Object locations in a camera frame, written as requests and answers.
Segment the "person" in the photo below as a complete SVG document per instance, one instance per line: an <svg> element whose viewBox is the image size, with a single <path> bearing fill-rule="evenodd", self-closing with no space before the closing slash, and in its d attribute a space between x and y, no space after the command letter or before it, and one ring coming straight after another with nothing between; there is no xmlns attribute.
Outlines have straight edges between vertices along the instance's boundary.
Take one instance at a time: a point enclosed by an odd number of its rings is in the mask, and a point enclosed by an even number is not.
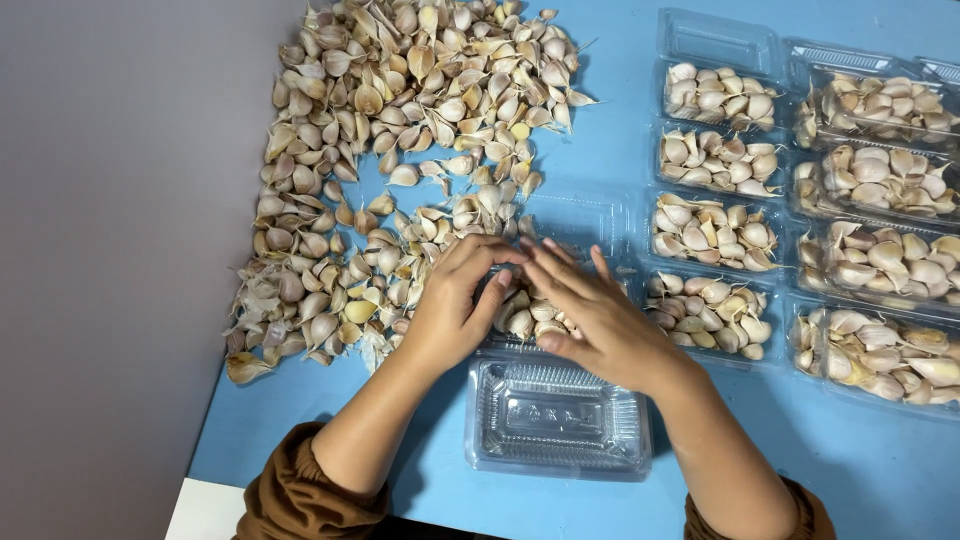
<svg viewBox="0 0 960 540"><path fill-rule="evenodd" d="M590 255L596 276L583 273L549 238L541 246L521 240L519 249L482 234L451 244L436 260L396 351L329 423L298 425L274 450L247 488L247 512L236 538L372 534L386 514L387 473L411 416L430 386L491 328L511 272L501 270L489 280L476 304L474 292L492 266L503 263L521 265L583 334L574 339L547 333L539 346L657 404L689 490L684 538L834 538L820 501L774 472L703 367L620 292L599 247Z"/></svg>

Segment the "blue tabletop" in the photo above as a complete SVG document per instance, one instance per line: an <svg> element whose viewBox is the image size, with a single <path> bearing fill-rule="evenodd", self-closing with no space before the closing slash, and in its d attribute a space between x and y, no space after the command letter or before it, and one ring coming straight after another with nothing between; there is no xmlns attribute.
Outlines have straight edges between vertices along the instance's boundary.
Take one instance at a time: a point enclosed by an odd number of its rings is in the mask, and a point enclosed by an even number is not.
<svg viewBox="0 0 960 540"><path fill-rule="evenodd" d="M560 10L554 22L574 42L595 39L581 55L576 86L606 103L576 110L575 135L535 133L535 166L545 178L539 193L602 184L642 205L651 191L649 149L655 144L651 126L658 106L650 85L659 6L555 0L527 11L547 7ZM679 7L764 24L781 37L844 43L902 58L956 60L960 54L955 25L960 3L948 0L808 0L789 7L687 0ZM291 24L297 15L291 13ZM428 157L451 154L431 150ZM348 192L354 205L383 190L375 160L364 159L360 173L362 183ZM398 207L407 211L441 200L437 185L392 191ZM550 218L543 211L541 217ZM956 536L960 425L840 401L788 371L745 374L711 367L710 372L773 466L824 501L840 538ZM272 374L242 387L221 376L188 476L246 485L289 428L328 419L367 377L357 355L338 358L329 367L287 359ZM391 513L515 540L681 536L686 488L656 411L657 457L643 483L481 473L464 460L466 382L462 364L440 379L418 410L390 475Z"/></svg>

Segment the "forearm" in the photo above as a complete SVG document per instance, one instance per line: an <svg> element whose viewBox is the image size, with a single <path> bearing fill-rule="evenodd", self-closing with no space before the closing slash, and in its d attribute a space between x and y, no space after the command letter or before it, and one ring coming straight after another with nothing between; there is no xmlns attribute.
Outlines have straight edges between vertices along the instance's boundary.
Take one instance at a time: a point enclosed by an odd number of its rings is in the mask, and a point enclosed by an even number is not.
<svg viewBox="0 0 960 540"><path fill-rule="evenodd" d="M788 537L799 519L796 503L707 372L685 366L655 401L704 520L734 540Z"/></svg>
<svg viewBox="0 0 960 540"><path fill-rule="evenodd" d="M313 453L333 483L359 497L383 487L417 406L439 374L418 368L402 348L313 439Z"/></svg>

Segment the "brown sleeve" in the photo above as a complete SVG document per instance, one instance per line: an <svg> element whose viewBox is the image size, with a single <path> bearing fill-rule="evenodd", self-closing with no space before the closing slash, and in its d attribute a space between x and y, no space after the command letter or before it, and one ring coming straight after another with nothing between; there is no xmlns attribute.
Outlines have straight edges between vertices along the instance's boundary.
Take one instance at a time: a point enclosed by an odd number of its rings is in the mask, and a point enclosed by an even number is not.
<svg viewBox="0 0 960 540"><path fill-rule="evenodd" d="M797 508L800 509L800 522L787 540L836 540L833 522L830 521L824 504L797 482L784 477L780 478L783 479L783 483L797 502ZM686 496L684 540L727 540L707 525L689 495Z"/></svg>
<svg viewBox="0 0 960 540"><path fill-rule="evenodd" d="M387 486L357 499L330 482L310 444L323 422L295 426L244 493L235 540L366 538L386 515Z"/></svg>

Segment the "white floor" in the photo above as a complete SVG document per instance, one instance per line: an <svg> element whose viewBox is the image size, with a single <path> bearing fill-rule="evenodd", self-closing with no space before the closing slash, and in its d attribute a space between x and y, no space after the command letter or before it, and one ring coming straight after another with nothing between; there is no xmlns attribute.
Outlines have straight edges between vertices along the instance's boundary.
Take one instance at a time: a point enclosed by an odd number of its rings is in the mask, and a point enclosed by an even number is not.
<svg viewBox="0 0 960 540"><path fill-rule="evenodd" d="M183 479L166 540L227 540L243 512L243 488Z"/></svg>

